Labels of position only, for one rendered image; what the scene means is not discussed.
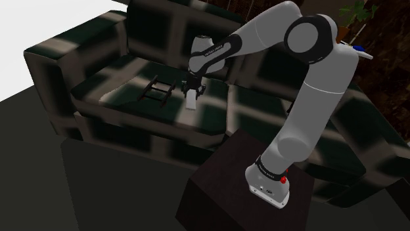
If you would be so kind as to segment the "pale grey flat box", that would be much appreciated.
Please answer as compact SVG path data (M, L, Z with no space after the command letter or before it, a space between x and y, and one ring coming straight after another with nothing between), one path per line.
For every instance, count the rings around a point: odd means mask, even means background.
M196 110L196 90L189 89L186 94L186 109Z

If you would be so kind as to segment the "green potted plant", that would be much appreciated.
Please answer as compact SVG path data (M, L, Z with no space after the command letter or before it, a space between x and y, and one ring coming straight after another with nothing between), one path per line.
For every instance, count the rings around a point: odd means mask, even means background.
M365 8L365 3L367 0L356 0L353 5L345 5L338 10L339 16L346 16L346 20L338 27L338 35L336 37L336 42L341 43L343 38L350 31L349 26L353 24L356 20L362 22L368 18L373 19L378 6L372 5L370 9Z

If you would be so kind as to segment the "dark checked sofa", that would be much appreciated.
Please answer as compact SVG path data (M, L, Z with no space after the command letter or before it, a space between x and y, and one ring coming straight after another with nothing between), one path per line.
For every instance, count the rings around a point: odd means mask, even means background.
M24 51L58 135L174 165L200 167L235 131L270 143L308 66L282 43L233 57L203 77L194 111L181 91L193 39L218 42L242 18L199 0L129 0ZM162 108L137 100L157 75L176 87ZM410 177L410 148L355 84L348 87L312 154L299 167L312 197L347 208Z

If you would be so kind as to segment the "dark robot stand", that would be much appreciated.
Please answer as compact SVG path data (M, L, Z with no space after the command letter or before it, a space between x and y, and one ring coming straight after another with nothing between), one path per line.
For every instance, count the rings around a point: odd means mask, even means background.
M290 166L290 198L282 209L249 190L245 169L266 147L238 130L194 172L175 216L186 231L305 231L313 177Z

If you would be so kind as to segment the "black ladder-shaped rack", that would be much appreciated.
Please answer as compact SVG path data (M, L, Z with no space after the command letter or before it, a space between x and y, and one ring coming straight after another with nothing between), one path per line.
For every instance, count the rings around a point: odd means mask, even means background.
M166 85L169 88L167 89L167 91L163 90L163 89L160 89L160 88L156 87L157 83L160 83L162 85ZM158 101L160 103L160 107L162 108L163 106L166 105L167 100L171 96L171 94L172 94L173 90L175 89L175 87L176 87L176 80L174 80L172 82L172 84L170 84L170 83L166 83L166 82L163 82L163 81L159 81L158 76L155 75L153 77L153 79L149 82L149 84L142 90L141 94L137 97L137 100L140 101L142 99L149 98L151 100ZM157 91L157 92L161 93L162 96L160 98L151 96L151 95L149 95L149 92L151 92L151 91Z

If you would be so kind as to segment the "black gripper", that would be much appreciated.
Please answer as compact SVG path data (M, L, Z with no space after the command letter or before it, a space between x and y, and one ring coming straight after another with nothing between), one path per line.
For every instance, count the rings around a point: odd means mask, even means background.
M182 91L185 98L187 97L187 93L190 89L196 90L196 97L198 98L199 96L204 94L204 91L206 90L206 84L202 84L201 77L188 73L186 77L186 83L184 83L182 86Z

